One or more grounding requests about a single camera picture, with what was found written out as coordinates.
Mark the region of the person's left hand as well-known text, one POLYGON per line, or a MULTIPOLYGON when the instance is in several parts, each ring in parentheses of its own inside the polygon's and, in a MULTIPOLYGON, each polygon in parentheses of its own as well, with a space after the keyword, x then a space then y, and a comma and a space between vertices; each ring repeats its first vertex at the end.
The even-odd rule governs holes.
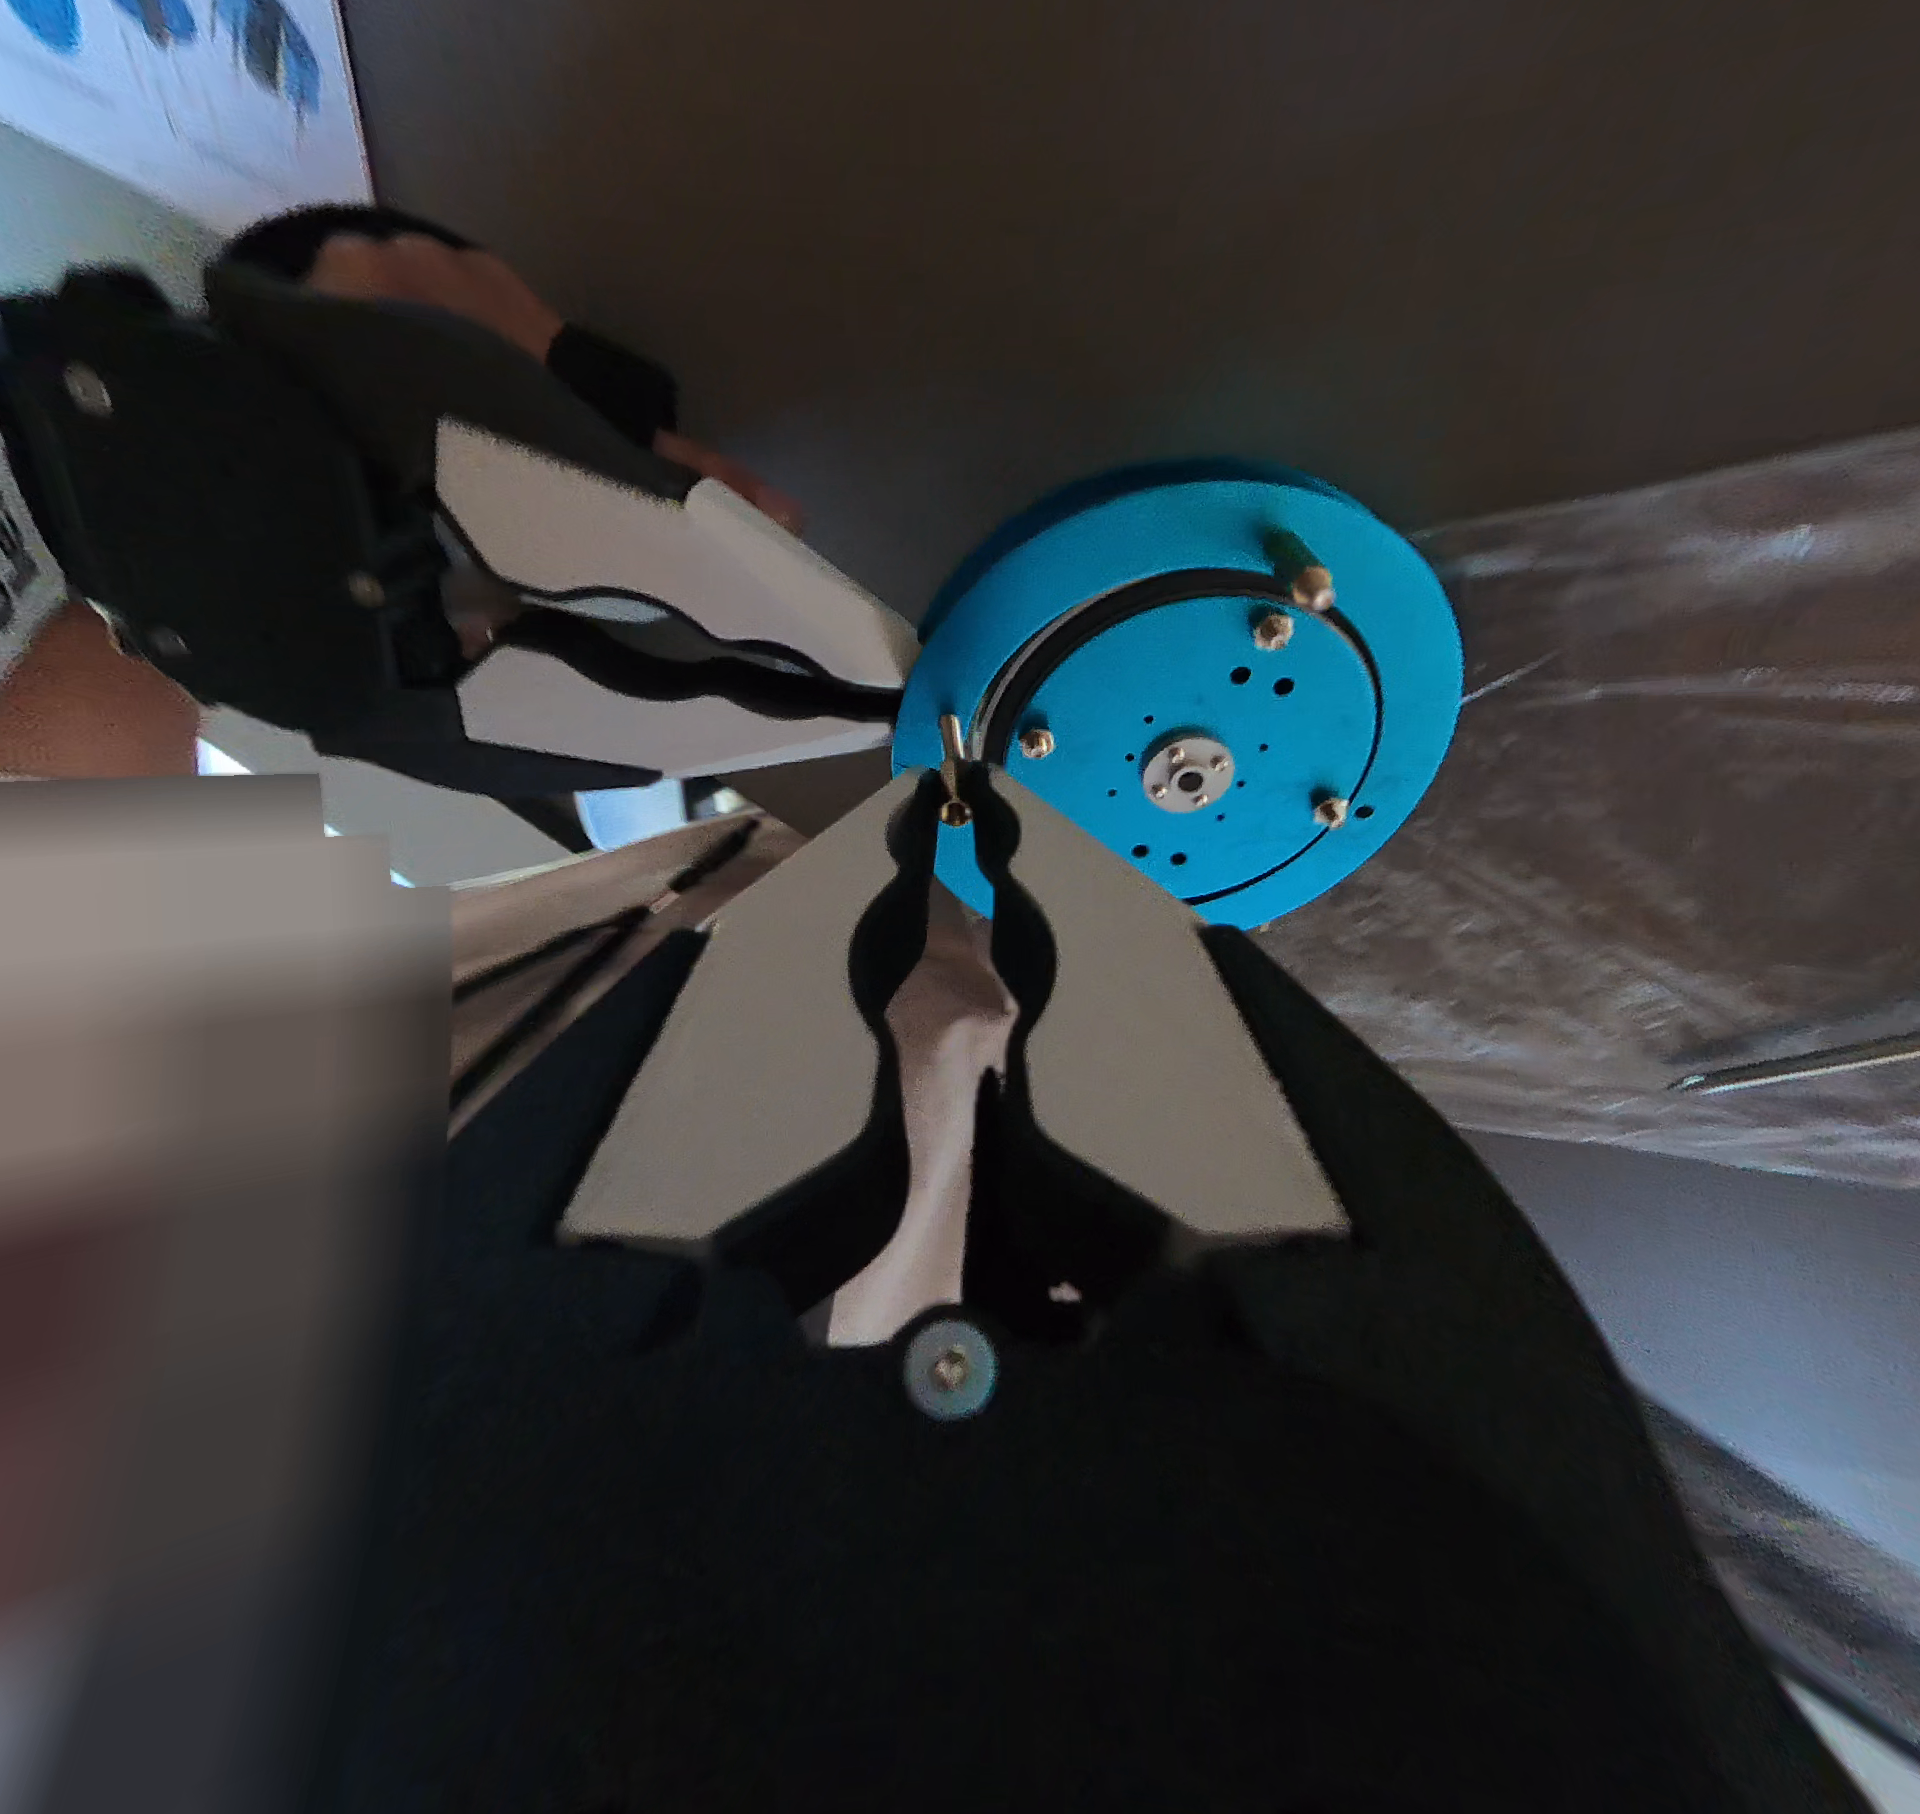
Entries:
MULTIPOLYGON (((558 356, 558 340, 568 337, 571 346, 595 346, 582 331, 571 331, 562 317, 498 256, 480 247, 451 247, 446 241, 422 232, 399 232, 391 238, 334 232, 318 247, 303 286, 366 304, 382 302, 455 314, 506 337, 548 374, 562 374, 562 362, 574 362, 571 353, 558 356)), ((773 484, 755 478, 735 461, 677 432, 673 405, 659 398, 653 374, 621 353, 615 353, 615 362, 621 362, 621 371, 607 393, 586 393, 585 384, 574 384, 574 393, 612 420, 621 435, 694 472, 698 478, 729 486, 791 535, 804 531, 799 505, 782 496, 773 484)))

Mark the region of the person's beige shirt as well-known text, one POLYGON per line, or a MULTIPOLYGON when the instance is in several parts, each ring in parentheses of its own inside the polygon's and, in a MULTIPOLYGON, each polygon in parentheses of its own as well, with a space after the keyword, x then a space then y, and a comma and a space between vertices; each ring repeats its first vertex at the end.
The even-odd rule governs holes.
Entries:
POLYGON ((940 893, 925 956, 887 1005, 910 1197, 892 1241, 831 1297, 829 1345, 887 1342, 917 1312, 963 1297, 975 1108, 983 1077, 1005 1066, 1014 1018, 987 918, 940 893))

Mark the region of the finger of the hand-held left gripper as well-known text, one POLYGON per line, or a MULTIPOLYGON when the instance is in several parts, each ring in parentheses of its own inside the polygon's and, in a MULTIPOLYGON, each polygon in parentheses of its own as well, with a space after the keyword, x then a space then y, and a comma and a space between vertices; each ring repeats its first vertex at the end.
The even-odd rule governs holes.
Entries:
POLYGON ((646 604, 855 686, 902 686, 916 629, 712 478, 680 501, 443 419, 434 489, 491 575, 543 604, 646 604))
POLYGON ((722 696, 612 693, 546 653, 495 648, 455 690, 469 739, 659 777, 732 777, 881 750, 887 722, 773 719, 722 696))

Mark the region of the grey desk with wooden edge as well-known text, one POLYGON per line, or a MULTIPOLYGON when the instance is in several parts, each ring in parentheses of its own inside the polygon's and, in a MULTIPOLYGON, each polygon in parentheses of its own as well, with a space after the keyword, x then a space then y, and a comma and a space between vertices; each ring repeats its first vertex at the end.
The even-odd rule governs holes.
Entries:
MULTIPOLYGON (((346 0, 373 168, 685 381, 917 608, 1002 514, 1266 456, 1411 523, 1918 416, 1918 0, 346 0)), ((993 1400, 558 1251, 646 960, 434 1186, 325 1811, 1856 1811, 1524 1214, 1309 938, 1229 950, 1361 1199, 990 1300, 993 1400)))

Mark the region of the clear plastic bag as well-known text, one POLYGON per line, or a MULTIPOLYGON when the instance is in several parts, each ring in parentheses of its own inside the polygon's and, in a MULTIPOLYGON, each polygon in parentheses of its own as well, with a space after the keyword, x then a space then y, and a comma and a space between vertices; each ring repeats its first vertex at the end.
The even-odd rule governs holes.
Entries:
POLYGON ((1746 1620, 1918 1743, 1918 431, 1421 537, 1467 638, 1390 848, 1262 933, 1467 1133, 1746 1620))

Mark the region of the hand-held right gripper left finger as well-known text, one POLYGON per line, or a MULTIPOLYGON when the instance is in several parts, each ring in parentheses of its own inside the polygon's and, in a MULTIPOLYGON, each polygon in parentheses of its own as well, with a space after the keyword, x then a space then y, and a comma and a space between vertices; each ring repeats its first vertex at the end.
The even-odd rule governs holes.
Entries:
POLYGON ((853 932, 902 877, 893 829, 920 772, 729 898, 574 1189, 568 1241, 718 1241, 853 1145, 879 1041, 850 986, 853 932))

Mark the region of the blue round metal turntable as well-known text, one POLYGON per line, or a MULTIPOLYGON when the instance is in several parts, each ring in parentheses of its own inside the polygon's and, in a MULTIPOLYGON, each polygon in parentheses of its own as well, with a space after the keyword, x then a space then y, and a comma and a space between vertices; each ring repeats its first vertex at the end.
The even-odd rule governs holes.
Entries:
POLYGON ((1463 650, 1405 535, 1318 478, 1133 465, 1005 523, 940 590, 892 769, 968 759, 1056 805, 1199 918, 1254 932, 1373 860, 1452 747, 1463 650), (1336 605, 1284 601, 1296 531, 1336 605))

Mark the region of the person's left forearm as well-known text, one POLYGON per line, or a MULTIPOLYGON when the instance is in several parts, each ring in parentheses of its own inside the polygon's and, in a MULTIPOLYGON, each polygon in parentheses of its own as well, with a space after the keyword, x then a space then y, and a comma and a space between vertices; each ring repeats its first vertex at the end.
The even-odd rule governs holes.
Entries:
POLYGON ((197 777, 202 707, 87 604, 39 626, 2 680, 2 781, 197 777))

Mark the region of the assembly instruction sheet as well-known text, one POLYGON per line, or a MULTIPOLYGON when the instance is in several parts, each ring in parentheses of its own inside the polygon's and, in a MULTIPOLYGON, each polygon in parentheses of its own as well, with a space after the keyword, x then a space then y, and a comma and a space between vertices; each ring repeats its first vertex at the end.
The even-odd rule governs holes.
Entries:
POLYGON ((373 196, 340 0, 2 0, 2 122, 215 232, 373 196))

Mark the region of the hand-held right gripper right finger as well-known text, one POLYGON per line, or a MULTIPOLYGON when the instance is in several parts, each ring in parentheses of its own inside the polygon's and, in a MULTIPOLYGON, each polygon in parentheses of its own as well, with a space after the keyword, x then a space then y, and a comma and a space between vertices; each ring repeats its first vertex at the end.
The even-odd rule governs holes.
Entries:
POLYGON ((1047 1145, 1199 1247, 1341 1241, 1350 1217, 1186 905, 1002 769, 977 871, 1016 1005, 1007 1068, 1047 1145))

